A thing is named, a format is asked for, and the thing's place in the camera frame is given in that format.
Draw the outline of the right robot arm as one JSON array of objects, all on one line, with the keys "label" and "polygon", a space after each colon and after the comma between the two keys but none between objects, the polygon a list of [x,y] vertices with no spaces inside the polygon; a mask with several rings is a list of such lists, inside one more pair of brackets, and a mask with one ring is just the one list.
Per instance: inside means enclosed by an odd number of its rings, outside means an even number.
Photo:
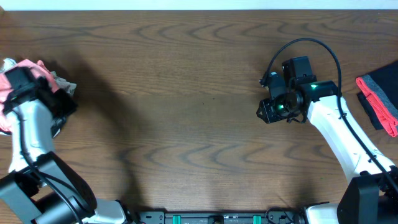
[{"label": "right robot arm", "polygon": [[304,207],[292,223],[397,223],[397,167],[355,121],[337,85],[318,81],[307,57],[285,61],[282,71],[260,79],[270,96],[257,117],[270,124],[302,116],[325,138],[348,182],[339,203]]}]

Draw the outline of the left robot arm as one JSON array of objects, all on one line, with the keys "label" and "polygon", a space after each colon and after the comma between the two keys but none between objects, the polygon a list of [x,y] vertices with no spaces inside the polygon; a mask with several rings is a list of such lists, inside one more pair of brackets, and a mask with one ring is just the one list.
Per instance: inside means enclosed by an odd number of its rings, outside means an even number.
[{"label": "left robot arm", "polygon": [[97,199],[56,155],[53,138],[77,108],[70,95],[26,66],[5,78],[11,91],[2,112],[11,122],[13,159],[1,200],[23,223],[135,223],[119,200]]}]

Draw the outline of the pink printed shirt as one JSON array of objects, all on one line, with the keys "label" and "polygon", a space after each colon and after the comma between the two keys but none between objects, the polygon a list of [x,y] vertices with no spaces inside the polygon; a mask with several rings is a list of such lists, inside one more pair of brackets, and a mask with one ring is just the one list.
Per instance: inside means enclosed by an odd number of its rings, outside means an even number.
[{"label": "pink printed shirt", "polygon": [[7,100],[7,96],[12,91],[11,84],[5,75],[8,70],[12,68],[27,67],[31,70],[35,78],[45,77],[54,93],[60,88],[56,84],[51,72],[45,67],[43,61],[41,60],[32,62],[28,59],[24,59],[17,63],[11,58],[6,58],[3,60],[3,62],[4,63],[1,67],[1,135],[11,135],[11,124],[2,112],[4,109],[4,102]]}]

